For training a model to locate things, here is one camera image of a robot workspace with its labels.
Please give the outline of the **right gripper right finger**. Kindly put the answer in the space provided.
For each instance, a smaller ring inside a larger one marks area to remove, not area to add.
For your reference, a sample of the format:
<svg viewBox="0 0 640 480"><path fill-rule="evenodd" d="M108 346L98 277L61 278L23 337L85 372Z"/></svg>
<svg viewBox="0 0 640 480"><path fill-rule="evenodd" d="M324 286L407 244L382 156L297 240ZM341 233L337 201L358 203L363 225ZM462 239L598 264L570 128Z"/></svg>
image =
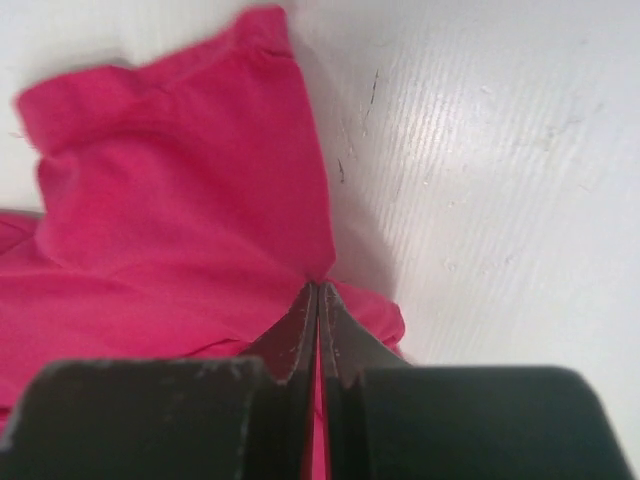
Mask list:
<svg viewBox="0 0 640 480"><path fill-rule="evenodd" d="M601 403L552 366L419 367L318 292L331 479L628 479Z"/></svg>

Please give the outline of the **pink t shirt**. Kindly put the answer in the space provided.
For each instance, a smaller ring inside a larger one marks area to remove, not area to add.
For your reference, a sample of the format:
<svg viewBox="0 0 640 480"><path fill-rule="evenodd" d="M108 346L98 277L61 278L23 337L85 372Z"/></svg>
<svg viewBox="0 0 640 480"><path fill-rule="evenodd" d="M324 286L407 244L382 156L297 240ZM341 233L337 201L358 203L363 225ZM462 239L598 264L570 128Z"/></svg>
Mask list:
<svg viewBox="0 0 640 480"><path fill-rule="evenodd" d="M52 77L16 107L45 211L1 215L1 437L52 363L235 357L308 284L397 354L399 308L327 278L329 188L282 8L145 66ZM318 307L314 378L309 478L331 479Z"/></svg>

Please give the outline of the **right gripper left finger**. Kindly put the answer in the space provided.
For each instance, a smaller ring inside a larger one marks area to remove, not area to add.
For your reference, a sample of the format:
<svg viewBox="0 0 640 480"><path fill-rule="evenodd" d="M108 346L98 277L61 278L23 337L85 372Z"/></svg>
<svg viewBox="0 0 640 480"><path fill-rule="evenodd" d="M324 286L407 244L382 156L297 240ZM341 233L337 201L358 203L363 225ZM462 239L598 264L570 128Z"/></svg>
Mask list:
<svg viewBox="0 0 640 480"><path fill-rule="evenodd" d="M318 288L221 359L58 361L1 437L5 479L307 479Z"/></svg>

